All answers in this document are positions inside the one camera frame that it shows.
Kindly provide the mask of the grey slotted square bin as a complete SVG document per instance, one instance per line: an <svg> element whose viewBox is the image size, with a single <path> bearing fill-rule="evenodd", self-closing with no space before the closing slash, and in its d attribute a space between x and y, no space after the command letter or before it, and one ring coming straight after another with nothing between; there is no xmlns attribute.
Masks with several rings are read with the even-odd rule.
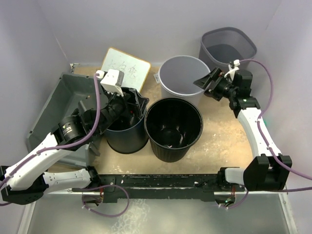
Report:
<svg viewBox="0 0 312 234"><path fill-rule="evenodd" d="M211 70L218 67L228 71L230 62L253 59L256 53L256 45L243 31L223 27L206 32L201 37L198 58Z"/></svg>

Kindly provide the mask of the light grey round bucket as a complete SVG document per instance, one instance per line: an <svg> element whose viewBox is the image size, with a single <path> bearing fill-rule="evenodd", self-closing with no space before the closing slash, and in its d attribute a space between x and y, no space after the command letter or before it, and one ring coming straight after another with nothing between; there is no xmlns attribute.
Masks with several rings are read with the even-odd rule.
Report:
<svg viewBox="0 0 312 234"><path fill-rule="evenodd" d="M158 71L161 97L181 98L198 106L204 90L194 85L194 81L209 73L209 67L198 58L192 56L170 58Z"/></svg>

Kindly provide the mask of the black ribbed round bin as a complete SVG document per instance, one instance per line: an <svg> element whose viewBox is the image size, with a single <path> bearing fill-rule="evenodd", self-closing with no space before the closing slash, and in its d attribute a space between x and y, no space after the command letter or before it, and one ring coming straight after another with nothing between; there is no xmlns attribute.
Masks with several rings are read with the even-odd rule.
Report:
<svg viewBox="0 0 312 234"><path fill-rule="evenodd" d="M144 129L154 155L161 161L181 160L203 132L203 117L191 102L167 97L154 102L144 118Z"/></svg>

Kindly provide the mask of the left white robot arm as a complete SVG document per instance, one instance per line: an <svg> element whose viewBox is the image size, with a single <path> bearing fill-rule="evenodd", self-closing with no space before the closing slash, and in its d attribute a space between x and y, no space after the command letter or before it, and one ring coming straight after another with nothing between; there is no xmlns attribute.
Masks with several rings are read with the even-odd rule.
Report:
<svg viewBox="0 0 312 234"><path fill-rule="evenodd" d="M23 160L10 167L1 166L1 206L30 204L44 194L70 188L97 190L100 177L92 166L65 173L47 170L81 146L100 139L117 120L132 125L135 118L143 116L149 99L133 88L122 91L121 96L103 91L80 100L73 113L64 117Z"/></svg>

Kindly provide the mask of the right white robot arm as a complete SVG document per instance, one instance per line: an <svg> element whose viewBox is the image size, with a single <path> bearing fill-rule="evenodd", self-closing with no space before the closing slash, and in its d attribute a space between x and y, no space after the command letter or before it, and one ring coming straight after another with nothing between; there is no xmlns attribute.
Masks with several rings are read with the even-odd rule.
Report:
<svg viewBox="0 0 312 234"><path fill-rule="evenodd" d="M260 105L251 96L253 75L246 70L235 70L226 74L214 68L208 75L194 81L213 99L229 100L229 107L244 129L253 160L246 169L223 167L218 172L217 186L223 191L234 184L248 191L281 191L284 189L289 171L281 166L292 166L290 156L285 156L274 144L261 115Z"/></svg>

